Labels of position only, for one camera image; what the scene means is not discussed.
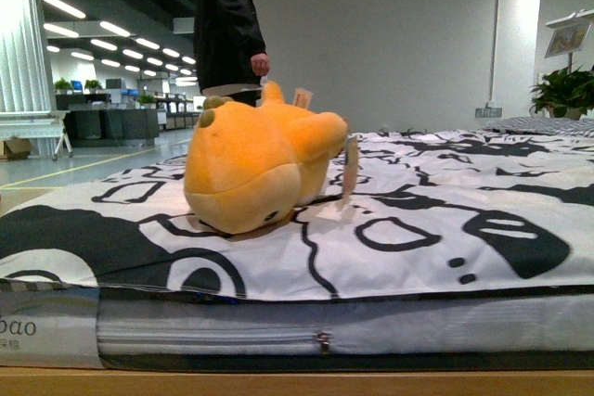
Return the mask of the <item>person's bare hand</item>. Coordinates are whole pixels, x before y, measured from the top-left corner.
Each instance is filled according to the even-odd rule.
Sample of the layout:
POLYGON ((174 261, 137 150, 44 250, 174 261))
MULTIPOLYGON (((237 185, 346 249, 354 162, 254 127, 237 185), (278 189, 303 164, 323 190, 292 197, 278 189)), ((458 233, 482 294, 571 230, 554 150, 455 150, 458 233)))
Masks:
POLYGON ((258 53, 251 56, 251 66, 256 76, 266 76, 270 71, 270 60, 267 53, 258 53))

